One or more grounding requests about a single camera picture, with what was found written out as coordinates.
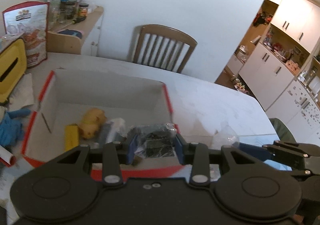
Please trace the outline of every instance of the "blue cloth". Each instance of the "blue cloth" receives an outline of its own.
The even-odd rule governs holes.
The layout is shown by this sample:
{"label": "blue cloth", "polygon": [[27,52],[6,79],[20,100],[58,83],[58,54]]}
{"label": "blue cloth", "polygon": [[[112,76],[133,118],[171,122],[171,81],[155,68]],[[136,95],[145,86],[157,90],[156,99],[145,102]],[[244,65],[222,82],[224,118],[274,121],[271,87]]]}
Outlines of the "blue cloth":
{"label": "blue cloth", "polygon": [[17,140],[22,140],[24,132],[22,123],[19,120],[14,120],[18,117],[26,117],[31,113],[28,109],[21,109],[14,112],[6,112],[0,122],[0,145],[12,146]]}

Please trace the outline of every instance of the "bottle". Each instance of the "bottle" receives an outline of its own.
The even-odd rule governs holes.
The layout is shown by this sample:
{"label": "bottle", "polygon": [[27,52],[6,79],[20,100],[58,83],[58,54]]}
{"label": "bottle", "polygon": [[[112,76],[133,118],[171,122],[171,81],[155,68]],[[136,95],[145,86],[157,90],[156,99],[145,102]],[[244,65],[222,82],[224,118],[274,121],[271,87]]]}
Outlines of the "bottle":
{"label": "bottle", "polygon": [[303,83],[303,82],[305,81],[306,75],[307,75],[307,71],[301,72],[301,73],[298,75],[298,80]]}

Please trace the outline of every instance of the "white paper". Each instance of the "white paper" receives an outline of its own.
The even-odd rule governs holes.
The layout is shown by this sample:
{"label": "white paper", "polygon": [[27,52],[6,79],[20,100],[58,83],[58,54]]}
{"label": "white paper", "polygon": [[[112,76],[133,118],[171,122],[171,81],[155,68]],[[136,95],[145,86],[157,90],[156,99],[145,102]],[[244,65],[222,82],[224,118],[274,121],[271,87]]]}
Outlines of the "white paper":
{"label": "white paper", "polygon": [[35,103],[32,88],[31,73],[22,76],[20,81],[9,96],[9,111],[16,111],[24,106]]}

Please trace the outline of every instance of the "toy on floor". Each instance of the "toy on floor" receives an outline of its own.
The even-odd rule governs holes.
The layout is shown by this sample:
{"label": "toy on floor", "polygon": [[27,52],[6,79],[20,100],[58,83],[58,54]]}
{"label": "toy on floor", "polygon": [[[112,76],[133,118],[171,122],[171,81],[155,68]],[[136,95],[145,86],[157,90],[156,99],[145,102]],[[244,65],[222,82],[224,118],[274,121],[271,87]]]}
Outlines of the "toy on floor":
{"label": "toy on floor", "polygon": [[22,140],[24,132],[22,123],[14,120],[18,117],[26,117],[31,113],[29,109],[20,109],[13,112],[6,112],[6,109],[0,106],[0,145],[5,147],[15,145],[17,140]]}
{"label": "toy on floor", "polygon": [[76,124],[68,125],[64,128],[64,149],[70,149],[79,145],[79,127]]}
{"label": "toy on floor", "polygon": [[98,108],[92,108],[82,117],[79,124],[80,134],[84,139],[93,138],[99,131],[102,124],[106,122],[104,111]]}

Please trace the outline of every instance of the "yellow plush toy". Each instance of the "yellow plush toy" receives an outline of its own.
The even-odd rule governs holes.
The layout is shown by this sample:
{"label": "yellow plush toy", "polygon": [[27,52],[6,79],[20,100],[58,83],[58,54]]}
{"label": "yellow plush toy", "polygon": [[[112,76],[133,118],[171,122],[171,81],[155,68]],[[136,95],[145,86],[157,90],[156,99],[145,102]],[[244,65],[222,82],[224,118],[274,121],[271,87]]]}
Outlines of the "yellow plush toy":
{"label": "yellow plush toy", "polygon": [[80,134],[85,139],[93,138],[102,124],[106,122],[104,111],[98,108],[88,110],[79,124]]}

